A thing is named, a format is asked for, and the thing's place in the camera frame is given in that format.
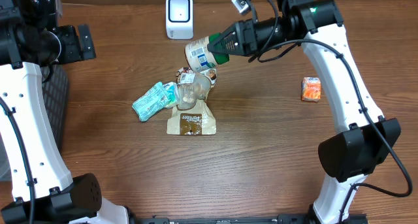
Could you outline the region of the green lid seasoning jar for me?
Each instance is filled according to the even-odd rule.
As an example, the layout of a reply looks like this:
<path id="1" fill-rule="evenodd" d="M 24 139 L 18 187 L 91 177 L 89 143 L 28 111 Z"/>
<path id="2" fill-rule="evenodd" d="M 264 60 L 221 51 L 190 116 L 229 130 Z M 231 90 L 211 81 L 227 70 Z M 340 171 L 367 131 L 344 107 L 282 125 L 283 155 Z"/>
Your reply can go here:
<path id="1" fill-rule="evenodd" d="M 187 64 L 194 72 L 202 72 L 216 68 L 229 61 L 229 55 L 212 53 L 207 46 L 210 41 L 219 36 L 219 33 L 190 42 L 185 46 Z"/>

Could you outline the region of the light green wet wipes pack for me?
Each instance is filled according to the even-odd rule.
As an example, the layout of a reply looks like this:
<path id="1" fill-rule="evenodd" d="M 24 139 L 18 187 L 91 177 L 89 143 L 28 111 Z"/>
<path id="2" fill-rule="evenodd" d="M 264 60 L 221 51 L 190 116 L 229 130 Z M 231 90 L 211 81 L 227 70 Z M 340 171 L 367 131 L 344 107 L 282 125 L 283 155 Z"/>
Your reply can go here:
<path id="1" fill-rule="evenodd" d="M 132 108 L 140 121 L 148 121 L 154 114 L 169 103 L 169 94 L 161 82 L 156 83 L 143 96 L 137 99 Z"/>

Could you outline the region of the teal white tissue pack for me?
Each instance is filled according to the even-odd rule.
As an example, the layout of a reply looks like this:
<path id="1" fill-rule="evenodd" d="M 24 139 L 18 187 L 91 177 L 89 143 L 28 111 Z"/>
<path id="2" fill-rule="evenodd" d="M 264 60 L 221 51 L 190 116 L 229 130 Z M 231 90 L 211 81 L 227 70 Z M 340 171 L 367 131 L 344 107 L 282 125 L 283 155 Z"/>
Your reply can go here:
<path id="1" fill-rule="evenodd" d="M 163 87 L 167 91 L 169 102 L 165 106 L 165 108 L 172 108 L 180 103 L 180 97 L 178 93 L 178 85 L 176 82 L 169 82 L 163 84 Z"/>

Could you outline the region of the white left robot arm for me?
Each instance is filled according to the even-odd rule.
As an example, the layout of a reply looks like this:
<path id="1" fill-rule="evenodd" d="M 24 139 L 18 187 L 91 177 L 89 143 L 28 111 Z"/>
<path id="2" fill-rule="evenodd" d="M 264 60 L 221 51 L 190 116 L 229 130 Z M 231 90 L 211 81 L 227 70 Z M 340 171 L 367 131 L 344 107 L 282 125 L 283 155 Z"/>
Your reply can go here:
<path id="1" fill-rule="evenodd" d="M 1 0 L 1 138 L 14 200 L 5 223 L 134 223 L 102 196 L 94 174 L 73 177 L 56 144 L 42 68 L 94 59 L 89 27 L 60 26 L 60 0 Z"/>

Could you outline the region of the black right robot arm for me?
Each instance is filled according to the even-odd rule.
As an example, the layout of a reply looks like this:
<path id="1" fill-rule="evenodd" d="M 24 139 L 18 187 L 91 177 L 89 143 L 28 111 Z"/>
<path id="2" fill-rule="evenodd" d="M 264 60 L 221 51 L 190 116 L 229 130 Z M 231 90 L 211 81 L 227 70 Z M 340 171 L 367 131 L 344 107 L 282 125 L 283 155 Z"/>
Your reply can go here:
<path id="1" fill-rule="evenodd" d="M 320 143 L 325 179 L 306 214 L 281 214 L 279 223 L 366 223 L 351 215 L 355 193 L 384 162 L 401 129 L 371 98 L 351 55 L 342 15 L 334 0 L 277 0 L 275 16 L 230 26 L 211 40 L 214 54 L 260 59 L 270 50 L 301 46 L 327 96 L 336 134 Z"/>

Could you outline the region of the orange tissue pack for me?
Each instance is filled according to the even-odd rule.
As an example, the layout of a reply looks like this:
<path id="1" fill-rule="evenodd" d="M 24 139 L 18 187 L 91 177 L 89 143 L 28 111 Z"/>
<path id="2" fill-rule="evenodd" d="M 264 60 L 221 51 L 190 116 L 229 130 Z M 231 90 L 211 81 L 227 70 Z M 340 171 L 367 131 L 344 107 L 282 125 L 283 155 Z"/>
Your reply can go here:
<path id="1" fill-rule="evenodd" d="M 304 77 L 301 83 L 301 100 L 318 102 L 321 99 L 321 81 L 317 77 Z"/>

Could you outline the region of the brown white snack pouch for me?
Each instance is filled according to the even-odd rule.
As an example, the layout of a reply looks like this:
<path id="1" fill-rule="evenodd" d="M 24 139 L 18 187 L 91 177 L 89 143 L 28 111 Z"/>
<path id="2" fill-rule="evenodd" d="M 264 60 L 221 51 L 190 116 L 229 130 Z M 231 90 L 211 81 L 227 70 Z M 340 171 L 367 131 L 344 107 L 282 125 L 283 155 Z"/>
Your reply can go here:
<path id="1" fill-rule="evenodd" d="M 165 84 L 174 101 L 167 105 L 172 115 L 167 121 L 167 134 L 200 136 L 216 134 L 216 119 L 206 101 L 215 86 L 217 71 L 195 72 L 189 67 L 176 73 L 176 81 Z"/>

